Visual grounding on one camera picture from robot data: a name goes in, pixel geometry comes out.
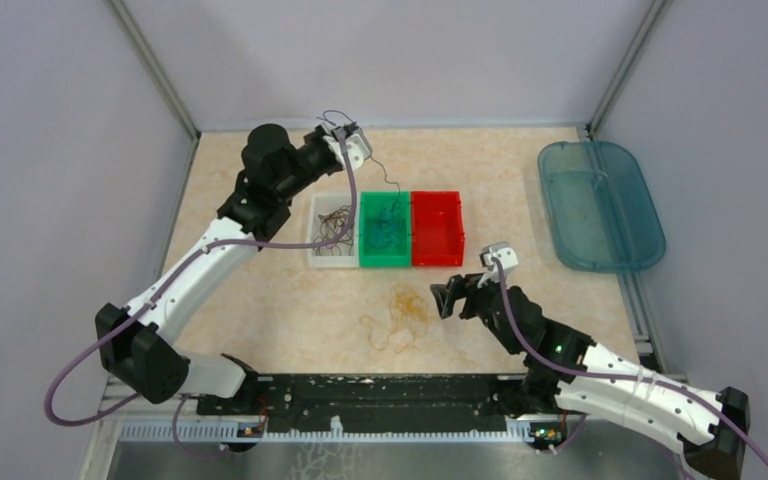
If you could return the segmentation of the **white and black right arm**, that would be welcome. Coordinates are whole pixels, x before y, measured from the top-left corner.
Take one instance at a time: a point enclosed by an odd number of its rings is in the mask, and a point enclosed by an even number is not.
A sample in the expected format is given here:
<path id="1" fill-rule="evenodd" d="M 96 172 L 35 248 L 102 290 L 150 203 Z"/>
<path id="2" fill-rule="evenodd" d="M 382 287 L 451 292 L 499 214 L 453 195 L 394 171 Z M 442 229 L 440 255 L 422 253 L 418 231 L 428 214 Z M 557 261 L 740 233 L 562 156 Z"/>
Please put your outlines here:
<path id="1" fill-rule="evenodd" d="M 711 479 L 739 479 L 750 425 L 747 394 L 696 389 L 627 360 L 590 335 L 544 315 L 518 286 L 454 275 L 430 287 L 438 313 L 477 318 L 526 374 L 499 394 L 506 413 L 579 412 L 639 433 Z"/>

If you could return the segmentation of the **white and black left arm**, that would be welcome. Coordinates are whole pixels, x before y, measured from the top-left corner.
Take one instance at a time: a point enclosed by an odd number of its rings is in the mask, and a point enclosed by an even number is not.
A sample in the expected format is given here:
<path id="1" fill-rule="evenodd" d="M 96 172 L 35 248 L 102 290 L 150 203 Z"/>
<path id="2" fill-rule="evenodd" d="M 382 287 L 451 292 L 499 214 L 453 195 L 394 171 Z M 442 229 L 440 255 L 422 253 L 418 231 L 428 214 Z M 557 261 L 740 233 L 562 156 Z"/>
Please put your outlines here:
<path id="1" fill-rule="evenodd" d="M 219 397 L 237 414 L 260 399 L 252 369 L 230 355 L 182 352 L 174 345 L 196 311 L 241 265 L 274 242 L 291 216 L 293 199 L 323 176 L 344 172 L 352 194 L 355 174 L 372 146 L 356 123 L 321 124 L 294 146 L 277 124 L 253 129 L 241 151 L 234 190 L 200 239 L 159 280 L 122 307 L 96 314 L 102 367 L 139 397 L 161 404 L 176 395 Z"/>

